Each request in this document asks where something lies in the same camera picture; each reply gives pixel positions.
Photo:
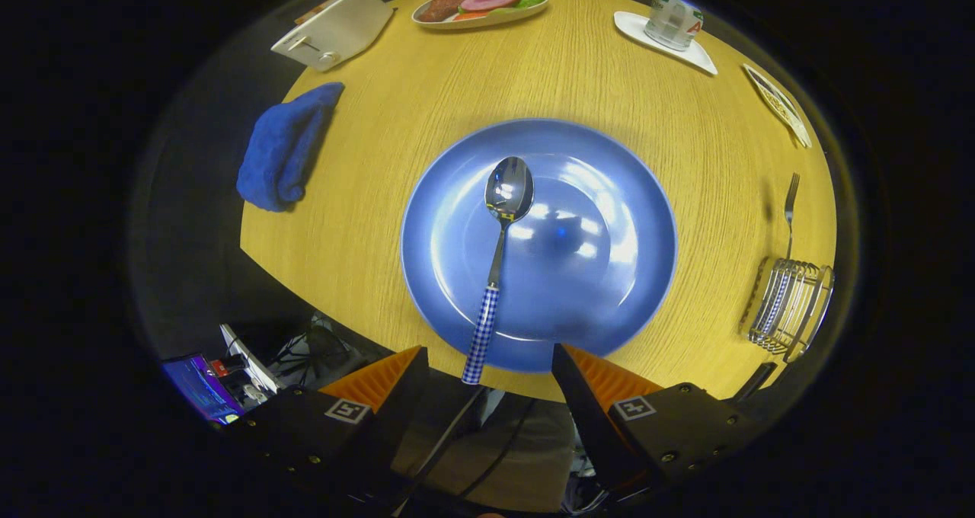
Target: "blue towel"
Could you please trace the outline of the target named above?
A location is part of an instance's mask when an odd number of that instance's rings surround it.
[[[283,212],[304,196],[314,154],[331,122],[345,85],[332,82],[306,92],[289,104],[274,105],[257,119],[237,192],[269,212]]]

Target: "spoon handle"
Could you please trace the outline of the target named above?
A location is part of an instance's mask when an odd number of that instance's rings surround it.
[[[460,380],[467,384],[481,382],[484,358],[488,354],[491,335],[494,334],[494,311],[497,310],[499,293],[497,286],[484,288],[484,296],[481,297],[481,314],[478,314],[478,324],[474,329],[474,337],[471,338],[471,350],[467,352],[467,363],[464,364],[464,373],[460,376]]]

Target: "metal wire basket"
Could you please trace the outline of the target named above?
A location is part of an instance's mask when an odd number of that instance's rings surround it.
[[[794,362],[816,337],[835,281],[829,266],[766,258],[742,317],[742,333],[772,354],[784,354],[786,364]]]

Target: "monitor screen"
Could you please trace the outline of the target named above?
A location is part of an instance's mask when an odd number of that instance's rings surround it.
[[[203,355],[168,360],[163,362],[163,369],[193,407],[208,420],[230,424],[244,414],[243,408],[220,384]]]

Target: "wooden table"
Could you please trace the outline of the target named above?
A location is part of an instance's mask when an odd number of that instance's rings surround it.
[[[308,69],[293,85],[285,101],[327,82],[346,90],[305,198],[290,213],[245,203],[241,248],[341,324],[397,351],[426,345],[431,366],[459,376],[464,356],[427,326],[405,286],[399,238],[411,191],[443,150],[483,126],[525,117],[584,123],[647,163],[678,226],[667,299],[609,359],[662,386],[693,382],[732,396],[772,359],[738,333],[738,321],[759,262],[785,253],[793,171],[801,175],[793,255],[833,263],[836,206],[817,137],[802,148],[741,64],[762,67],[707,32],[697,40],[716,77],[616,30],[614,11],[646,14],[646,5],[550,0],[524,21],[435,32],[410,19],[425,1],[391,2],[399,11],[368,50],[324,74]],[[481,382],[563,400],[551,375],[487,368]]]

